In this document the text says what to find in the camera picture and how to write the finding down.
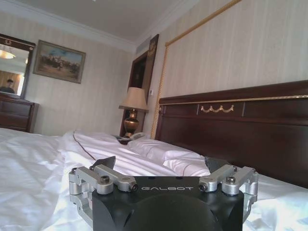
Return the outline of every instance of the screw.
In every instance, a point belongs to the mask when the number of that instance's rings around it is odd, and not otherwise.
[[[101,183],[102,184],[108,184],[109,183],[109,176],[102,176],[101,177]]]
[[[226,182],[229,184],[234,184],[235,183],[235,177],[227,177]]]
[[[76,169],[77,169],[76,167],[75,167],[75,168],[72,168],[72,173],[73,173],[73,174],[76,173]]]
[[[207,191],[207,185],[206,184],[199,184],[199,190],[202,192],[206,192]]]
[[[138,184],[133,184],[131,187],[130,187],[130,190],[132,190],[133,192],[134,191],[137,191],[138,189]]]

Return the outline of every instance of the white duvet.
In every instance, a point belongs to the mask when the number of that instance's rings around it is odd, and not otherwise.
[[[68,193],[71,168],[94,163],[86,151],[95,159],[115,155],[115,170],[126,175],[179,175],[179,165],[155,163],[103,133],[46,137],[0,128],[0,230],[91,230]],[[308,190],[260,176],[258,199],[243,230],[308,230]]]

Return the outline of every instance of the silver metal clamp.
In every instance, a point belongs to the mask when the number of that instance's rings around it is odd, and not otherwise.
[[[107,195],[113,192],[114,184],[123,192],[138,189],[134,177],[122,175],[104,165],[73,168],[69,173],[70,201],[77,205],[79,215],[93,227],[92,192]]]
[[[243,223],[251,211],[251,206],[257,201],[258,173],[250,167],[238,169],[235,166],[224,165],[209,176],[200,177],[199,189],[203,192],[214,192],[221,183],[221,190],[230,196],[244,193]]]

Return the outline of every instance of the lampshade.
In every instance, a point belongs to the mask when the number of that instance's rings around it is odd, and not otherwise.
[[[145,102],[144,89],[142,88],[129,88],[126,98],[120,104],[119,108],[128,108],[147,111]]]

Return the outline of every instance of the framed painting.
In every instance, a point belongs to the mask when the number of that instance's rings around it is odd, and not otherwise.
[[[86,54],[42,40],[33,73],[74,83],[81,83]]]

